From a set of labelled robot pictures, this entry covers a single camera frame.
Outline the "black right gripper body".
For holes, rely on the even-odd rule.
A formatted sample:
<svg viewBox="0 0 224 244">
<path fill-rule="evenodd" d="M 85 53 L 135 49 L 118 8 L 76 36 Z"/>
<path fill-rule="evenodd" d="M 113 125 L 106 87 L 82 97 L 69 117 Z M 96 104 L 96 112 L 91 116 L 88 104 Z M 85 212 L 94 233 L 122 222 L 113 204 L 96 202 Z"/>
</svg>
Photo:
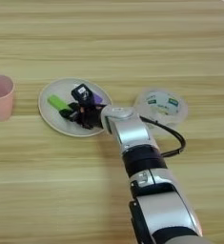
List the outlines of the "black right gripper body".
<svg viewBox="0 0 224 244">
<path fill-rule="evenodd" d="M 76 121 L 82 128 L 91 130 L 93 128 L 103 128 L 101 123 L 101 112 L 105 105 L 80 105 L 79 118 Z"/>
</svg>

